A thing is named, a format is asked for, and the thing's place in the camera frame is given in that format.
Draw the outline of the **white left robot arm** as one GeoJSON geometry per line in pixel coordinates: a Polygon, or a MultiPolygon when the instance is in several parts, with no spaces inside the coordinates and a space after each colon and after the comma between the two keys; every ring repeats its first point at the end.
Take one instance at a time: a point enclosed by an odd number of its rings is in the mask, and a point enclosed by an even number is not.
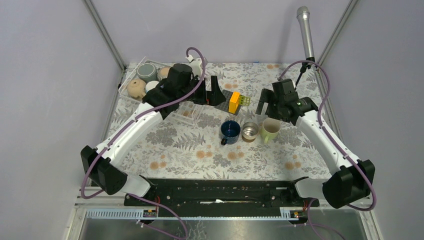
{"type": "Polygon", "coordinates": [[[83,182],[91,179],[100,187],[101,193],[133,194],[142,205],[152,204],[155,192],[150,188],[151,183],[142,176],[119,170],[119,166],[141,138],[179,108],[180,102],[209,106],[223,103],[226,98],[217,76],[210,77],[210,86],[211,89],[207,90],[205,77],[195,75],[189,65],[174,64],[167,78],[146,93],[133,115],[115,133],[98,146],[87,145],[81,150],[85,172],[83,182]]]}

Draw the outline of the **dark blue mug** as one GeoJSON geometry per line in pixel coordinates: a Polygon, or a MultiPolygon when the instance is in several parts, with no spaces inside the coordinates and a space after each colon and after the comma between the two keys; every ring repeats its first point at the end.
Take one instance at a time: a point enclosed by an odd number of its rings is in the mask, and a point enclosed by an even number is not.
{"type": "Polygon", "coordinates": [[[220,144],[222,146],[235,144],[240,136],[241,126],[234,120],[227,120],[220,126],[220,144]]]}

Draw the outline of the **cream brown steel tumbler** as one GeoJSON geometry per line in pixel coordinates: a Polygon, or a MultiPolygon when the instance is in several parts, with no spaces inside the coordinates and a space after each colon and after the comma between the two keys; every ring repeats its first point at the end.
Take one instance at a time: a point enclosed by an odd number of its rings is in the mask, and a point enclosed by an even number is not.
{"type": "Polygon", "coordinates": [[[259,126],[255,122],[245,122],[241,128],[241,136],[243,141],[247,143],[253,142],[259,134],[259,126]]]}

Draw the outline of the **light green mug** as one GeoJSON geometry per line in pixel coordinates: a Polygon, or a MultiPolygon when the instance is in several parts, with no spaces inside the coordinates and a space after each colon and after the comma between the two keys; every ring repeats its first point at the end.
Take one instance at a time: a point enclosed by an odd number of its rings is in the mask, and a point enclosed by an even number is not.
{"type": "Polygon", "coordinates": [[[277,119],[268,117],[262,123],[259,130],[259,135],[264,144],[268,144],[271,140],[275,139],[281,129],[282,122],[277,119]]]}

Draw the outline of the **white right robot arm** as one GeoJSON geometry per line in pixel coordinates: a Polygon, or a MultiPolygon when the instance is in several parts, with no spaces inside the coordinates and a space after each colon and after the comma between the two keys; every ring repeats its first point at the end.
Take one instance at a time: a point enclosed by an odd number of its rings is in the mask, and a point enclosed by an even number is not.
{"type": "Polygon", "coordinates": [[[302,178],[287,191],[287,201],[293,206],[306,199],[325,199],[333,208],[352,207],[353,202],[372,197],[368,210],[376,205],[372,187],[375,166],[361,160],[349,150],[323,121],[321,109],[309,97],[300,98],[293,81],[284,79],[272,83],[272,89],[262,89],[256,114],[291,123],[297,127],[319,152],[331,174],[329,179],[302,178]]]}

